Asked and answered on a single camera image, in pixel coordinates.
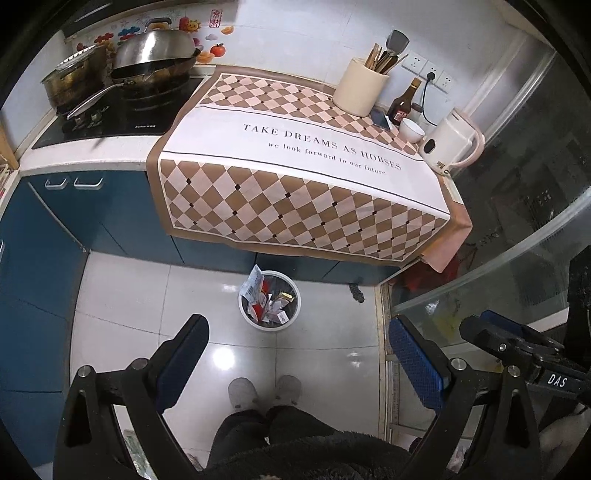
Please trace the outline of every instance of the gray pants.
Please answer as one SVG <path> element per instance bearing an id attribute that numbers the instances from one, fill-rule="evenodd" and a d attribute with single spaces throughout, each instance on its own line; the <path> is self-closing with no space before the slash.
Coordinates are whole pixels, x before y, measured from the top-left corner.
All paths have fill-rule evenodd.
<path id="1" fill-rule="evenodd" d="M 292 406 L 273 407 L 265 417 L 256 410 L 240 411 L 226 417 L 218 428 L 207 465 L 240 452 L 266 447 L 265 437 L 274 445 L 304 437 L 326 437 L 334 432 L 326 423 Z"/>

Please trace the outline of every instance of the white bowl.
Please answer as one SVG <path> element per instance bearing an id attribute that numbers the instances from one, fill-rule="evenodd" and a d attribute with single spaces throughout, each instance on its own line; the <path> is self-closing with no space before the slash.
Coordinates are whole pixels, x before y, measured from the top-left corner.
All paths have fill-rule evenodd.
<path id="1" fill-rule="evenodd" d="M 416 144 L 425 137 L 425 130 L 413 122 L 410 118 L 403 118 L 400 122 L 400 136 L 407 142 Z"/>
<path id="2" fill-rule="evenodd" d="M 267 327 L 263 327 L 262 325 L 258 325 L 256 323 L 254 323 L 251 320 L 251 318 L 247 315 L 247 313 L 242 308 L 242 296 L 241 295 L 238 295 L 238 309 L 240 310 L 240 313 L 242 313 L 242 316 L 244 317 L 244 319 L 246 320 L 246 322 L 248 323 L 248 325 L 252 325 L 257 330 L 261 330 L 263 332 L 276 333 L 276 332 L 279 332 L 281 330 L 285 330 L 287 327 L 289 327 L 289 325 L 291 325 L 292 323 L 295 322 L 295 319 L 300 314 L 300 309 L 301 309 L 301 295 L 300 295 L 300 291 L 299 291 L 297 285 L 287 275 L 284 275 L 283 273 L 280 273 L 280 272 L 276 272 L 274 270 L 263 270 L 261 273 L 263 275 L 265 275 L 265 276 L 279 277 L 282 280 L 285 280 L 290 285 L 290 287 L 293 288 L 294 293 L 295 293 L 295 297 L 296 297 L 295 299 L 297 301 L 297 304 L 295 306 L 295 313 L 294 313 L 293 317 L 290 318 L 287 322 L 285 322 L 283 325 L 281 325 L 279 327 L 267 328 Z"/>

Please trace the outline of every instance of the chopsticks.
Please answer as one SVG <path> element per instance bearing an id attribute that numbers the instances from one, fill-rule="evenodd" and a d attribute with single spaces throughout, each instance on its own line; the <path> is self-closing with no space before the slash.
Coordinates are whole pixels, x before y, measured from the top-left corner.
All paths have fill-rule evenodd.
<path id="1" fill-rule="evenodd" d="M 381 54 L 382 47 L 380 47 L 377 43 L 374 43 L 374 47 L 369 52 L 368 59 L 365 60 L 365 66 L 370 70 L 374 69 L 375 60 Z"/>
<path id="2" fill-rule="evenodd" d="M 364 65 L 370 70 L 382 75 L 387 75 L 390 70 L 402 62 L 406 57 L 408 57 L 408 54 L 399 59 L 397 55 L 388 50 L 382 52 L 382 47 L 375 43 L 371 52 L 369 52 Z"/>

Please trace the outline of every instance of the gray slipper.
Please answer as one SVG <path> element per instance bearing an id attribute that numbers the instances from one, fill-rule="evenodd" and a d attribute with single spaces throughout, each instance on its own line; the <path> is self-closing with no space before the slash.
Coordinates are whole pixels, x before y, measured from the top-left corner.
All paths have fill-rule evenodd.
<path id="1" fill-rule="evenodd" d="M 275 386 L 273 405 L 297 405 L 301 396 L 301 382 L 292 375 L 283 375 Z"/>
<path id="2" fill-rule="evenodd" d="M 247 378 L 235 378 L 228 385 L 228 397 L 234 412 L 258 409 L 258 393 Z"/>

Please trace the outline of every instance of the power outlet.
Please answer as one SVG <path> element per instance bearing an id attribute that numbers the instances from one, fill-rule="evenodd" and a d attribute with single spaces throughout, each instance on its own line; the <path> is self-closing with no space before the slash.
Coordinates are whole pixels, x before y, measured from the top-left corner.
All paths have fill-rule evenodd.
<path id="1" fill-rule="evenodd" d="M 419 72 L 419 75 L 426 79 L 427 75 L 430 72 L 433 72 L 435 74 L 435 79 L 433 80 L 433 83 L 437 83 L 437 80 L 441 76 L 441 70 L 439 70 L 439 67 L 437 67 L 432 61 L 427 62 L 427 64 L 423 67 L 421 72 Z"/>
<path id="2" fill-rule="evenodd" d="M 410 70 L 417 75 L 423 69 L 423 67 L 427 64 L 427 59 L 425 57 L 421 57 L 418 53 L 413 51 L 408 52 L 408 57 L 406 57 L 402 61 L 402 66 L 407 70 Z"/>
<path id="3" fill-rule="evenodd" d="M 453 79 L 453 77 L 444 70 L 439 76 L 439 78 L 436 80 L 435 86 L 439 87 L 445 93 L 449 93 L 452 90 L 455 83 L 456 81 Z"/>

